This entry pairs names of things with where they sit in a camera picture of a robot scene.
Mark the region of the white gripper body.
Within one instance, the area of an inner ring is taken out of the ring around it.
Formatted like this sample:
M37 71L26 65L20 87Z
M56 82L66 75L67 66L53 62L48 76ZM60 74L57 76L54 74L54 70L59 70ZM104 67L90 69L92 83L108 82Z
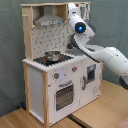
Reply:
M70 25L83 22L79 13L79 8L74 3L68 4L68 20Z

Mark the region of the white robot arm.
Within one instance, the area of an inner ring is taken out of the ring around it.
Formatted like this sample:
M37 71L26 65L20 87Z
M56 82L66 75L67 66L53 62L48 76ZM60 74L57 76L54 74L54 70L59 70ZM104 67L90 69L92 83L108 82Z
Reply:
M93 29L80 16L74 3L68 4L68 20L75 33L71 44L95 62L102 62L119 76L120 85L128 90L128 59L115 47L88 45L95 35Z

